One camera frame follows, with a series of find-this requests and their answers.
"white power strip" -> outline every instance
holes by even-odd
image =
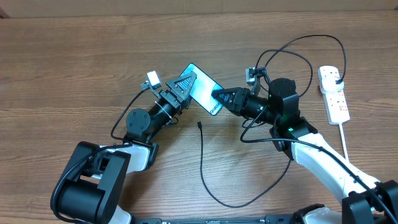
[[[343,92],[344,82],[342,82],[342,84],[336,84],[336,80],[340,79],[340,75],[338,69],[332,66],[320,67],[318,70],[318,77],[329,124],[338,124],[344,155],[348,161],[347,147],[343,132],[343,123],[349,120],[347,102]]]

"wall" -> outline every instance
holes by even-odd
[[[0,0],[11,17],[392,10],[398,0]]]

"wooden floor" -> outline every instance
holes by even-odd
[[[50,196],[80,141],[112,144],[109,132],[139,92],[146,72],[163,84],[194,62],[225,88],[247,87],[244,70],[262,51],[309,34],[330,34],[346,47],[344,124],[350,161],[381,181],[398,180],[398,12],[300,12],[202,16],[116,16],[0,20],[0,223],[59,223]],[[316,70],[343,68],[332,39],[303,39],[289,47],[315,73],[300,110],[338,152],[337,126],[327,122]],[[271,79],[286,77],[304,91],[308,65],[278,55]],[[133,108],[149,109],[145,93]],[[137,217],[261,217],[292,213],[313,203],[340,210],[332,194],[295,162],[268,194],[239,209],[223,207],[205,191],[199,173],[203,123],[204,176],[223,202],[240,205],[272,184],[288,158],[271,143],[239,141],[242,118],[217,117],[196,103],[178,126],[161,131],[155,165],[126,177],[119,204]],[[248,138],[269,137],[269,126]],[[116,133],[126,131],[124,122]]]

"power adapter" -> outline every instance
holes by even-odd
[[[343,132],[343,123],[349,120],[347,102],[343,92],[344,82],[336,84],[336,81],[340,79],[340,74],[338,69],[333,66],[320,67],[318,70],[318,77],[329,124],[338,124],[344,155],[348,161],[347,147]]]

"smartphone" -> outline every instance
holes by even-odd
[[[223,105],[211,96],[214,90],[222,90],[217,82],[210,78],[204,71],[198,68],[194,63],[190,63],[182,72],[180,77],[195,72],[197,79],[193,83],[190,96],[205,109],[209,114],[216,116],[223,108]]]

